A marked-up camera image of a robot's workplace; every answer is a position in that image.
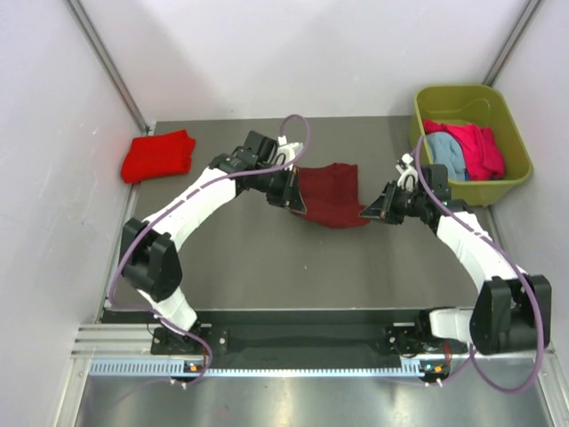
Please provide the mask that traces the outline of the dark red t-shirt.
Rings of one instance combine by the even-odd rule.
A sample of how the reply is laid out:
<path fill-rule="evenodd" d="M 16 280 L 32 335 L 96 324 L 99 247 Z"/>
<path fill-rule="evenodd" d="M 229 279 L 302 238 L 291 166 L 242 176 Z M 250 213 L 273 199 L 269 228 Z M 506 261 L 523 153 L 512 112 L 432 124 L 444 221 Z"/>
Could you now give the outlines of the dark red t-shirt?
<path fill-rule="evenodd" d="M 324 167 L 301 167 L 299 189 L 306 213 L 296 213 L 307 221 L 330 229 L 363 227 L 369 219 L 359 214 L 358 166 L 333 163 Z"/>

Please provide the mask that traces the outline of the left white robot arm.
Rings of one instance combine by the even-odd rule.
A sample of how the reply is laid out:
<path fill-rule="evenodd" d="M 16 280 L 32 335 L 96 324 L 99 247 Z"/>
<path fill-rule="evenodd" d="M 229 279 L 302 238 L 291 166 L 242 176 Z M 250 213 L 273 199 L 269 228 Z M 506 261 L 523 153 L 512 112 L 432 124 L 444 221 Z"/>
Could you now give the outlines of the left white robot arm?
<path fill-rule="evenodd" d="M 272 206 L 306 213 L 295 164 L 305 149 L 305 143 L 289 142 L 284 135 L 271 139 L 251 131 L 231 153 L 215 157 L 168 205 L 123 226 L 116 275 L 149 303 L 180 351 L 196 350 L 202 333 L 180 288 L 179 251 L 212 214 L 250 189 L 264 194 Z"/>

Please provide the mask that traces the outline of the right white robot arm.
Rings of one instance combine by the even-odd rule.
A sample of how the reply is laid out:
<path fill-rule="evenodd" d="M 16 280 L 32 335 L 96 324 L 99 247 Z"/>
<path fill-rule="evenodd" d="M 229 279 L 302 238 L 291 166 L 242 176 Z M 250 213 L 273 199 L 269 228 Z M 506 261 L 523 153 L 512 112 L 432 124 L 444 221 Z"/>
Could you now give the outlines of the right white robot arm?
<path fill-rule="evenodd" d="M 418 218 L 456 256 L 477 290 L 471 309 L 425 309 L 415 341 L 433 352 L 447 339 L 474 346 L 484 355 L 544 349 L 550 341 L 551 285 L 509 262 L 471 207 L 454 199 L 442 165 L 415 169 L 398 162 L 389 181 L 361 217 L 399 225 Z"/>

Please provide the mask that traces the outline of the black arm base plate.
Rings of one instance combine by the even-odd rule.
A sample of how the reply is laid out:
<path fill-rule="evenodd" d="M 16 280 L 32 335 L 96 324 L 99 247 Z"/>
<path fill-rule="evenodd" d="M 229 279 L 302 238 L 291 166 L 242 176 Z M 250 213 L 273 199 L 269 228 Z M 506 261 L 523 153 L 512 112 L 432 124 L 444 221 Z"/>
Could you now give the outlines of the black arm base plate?
<path fill-rule="evenodd" d="M 412 357 L 421 353 L 441 354 L 444 345 L 422 343 L 410 325 L 381 324 L 237 324 L 199 327 L 195 334 L 205 341 L 217 357 L 236 355 L 245 350 L 274 350 L 279 356 L 287 350 L 368 350 L 372 354 Z"/>

